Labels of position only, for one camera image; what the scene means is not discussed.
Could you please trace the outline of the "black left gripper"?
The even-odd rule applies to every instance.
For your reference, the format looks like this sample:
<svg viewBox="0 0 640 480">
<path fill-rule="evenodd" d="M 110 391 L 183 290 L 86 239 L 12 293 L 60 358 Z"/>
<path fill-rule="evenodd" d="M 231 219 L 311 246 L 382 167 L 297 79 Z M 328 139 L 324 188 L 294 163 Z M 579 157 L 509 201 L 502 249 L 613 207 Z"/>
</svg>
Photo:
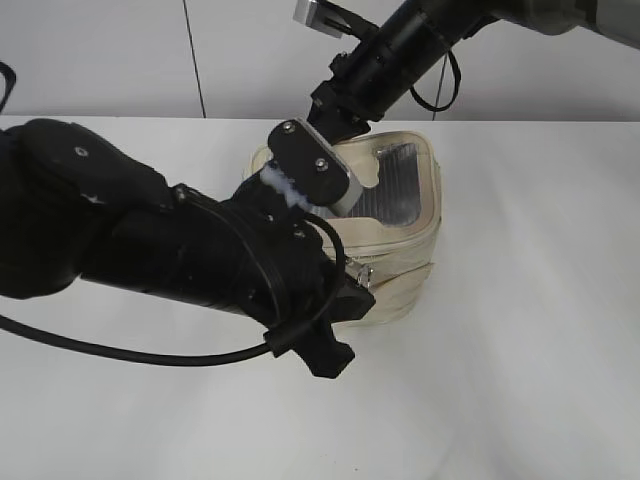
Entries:
<svg viewBox="0 0 640 480">
<path fill-rule="evenodd" d="M 362 319 L 375 300 L 348 274 L 335 229 L 258 174 L 225 200 L 190 190 L 189 207 L 201 229 L 190 288 L 205 305 L 267 328 L 313 324 L 294 351 L 313 376 L 337 378 L 355 353 L 329 324 Z"/>
</svg>

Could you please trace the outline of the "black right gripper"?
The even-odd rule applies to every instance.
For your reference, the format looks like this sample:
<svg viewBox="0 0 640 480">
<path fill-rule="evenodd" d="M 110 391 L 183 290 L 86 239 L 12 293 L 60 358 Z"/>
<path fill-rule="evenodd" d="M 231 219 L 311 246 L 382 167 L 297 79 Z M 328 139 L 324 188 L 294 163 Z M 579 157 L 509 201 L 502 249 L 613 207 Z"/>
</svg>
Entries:
<svg viewBox="0 0 640 480">
<path fill-rule="evenodd" d="M 328 142 L 340 143 L 371 131 L 352 101 L 331 82 L 322 82 L 311 94 L 307 122 Z"/>
</svg>

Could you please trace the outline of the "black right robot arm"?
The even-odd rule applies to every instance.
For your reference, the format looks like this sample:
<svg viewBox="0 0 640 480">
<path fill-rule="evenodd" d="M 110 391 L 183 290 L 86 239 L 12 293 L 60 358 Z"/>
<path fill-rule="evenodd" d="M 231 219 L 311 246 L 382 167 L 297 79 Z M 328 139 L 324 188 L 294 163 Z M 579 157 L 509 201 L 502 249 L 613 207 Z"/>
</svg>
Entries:
<svg viewBox="0 0 640 480">
<path fill-rule="evenodd" d="M 325 35 L 357 39 L 331 61 L 331 76 L 311 94 L 308 122 L 331 144 L 369 132 L 405 94 L 440 113 L 448 104 L 428 102 L 416 83 L 447 59 L 460 92 L 462 72 L 455 46 L 484 28 L 507 22 L 546 36 L 590 30 L 631 48 L 639 46 L 636 1 L 422 1 L 402 2 L 382 25 L 333 1 L 301 1 L 296 20 Z"/>
</svg>

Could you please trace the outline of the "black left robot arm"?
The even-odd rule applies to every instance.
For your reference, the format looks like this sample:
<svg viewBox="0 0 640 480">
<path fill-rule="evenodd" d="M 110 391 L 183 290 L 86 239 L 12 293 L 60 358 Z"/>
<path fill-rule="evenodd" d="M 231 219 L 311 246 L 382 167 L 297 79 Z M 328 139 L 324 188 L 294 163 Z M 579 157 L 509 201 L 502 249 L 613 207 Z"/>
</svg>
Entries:
<svg viewBox="0 0 640 480">
<path fill-rule="evenodd" d="M 224 354 L 153 354 L 89 343 L 10 318 L 1 327 L 63 350 L 167 367 L 213 367 L 294 352 L 335 378 L 353 360 L 333 327 L 375 305 L 348 270 L 336 230 L 314 213 L 348 212 L 361 188 L 310 126 L 270 134 L 273 156 L 234 194 L 214 200 L 169 185 L 82 125 L 33 119 L 1 133 L 1 293 L 54 295 L 76 280 L 238 313 L 265 332 Z"/>
</svg>

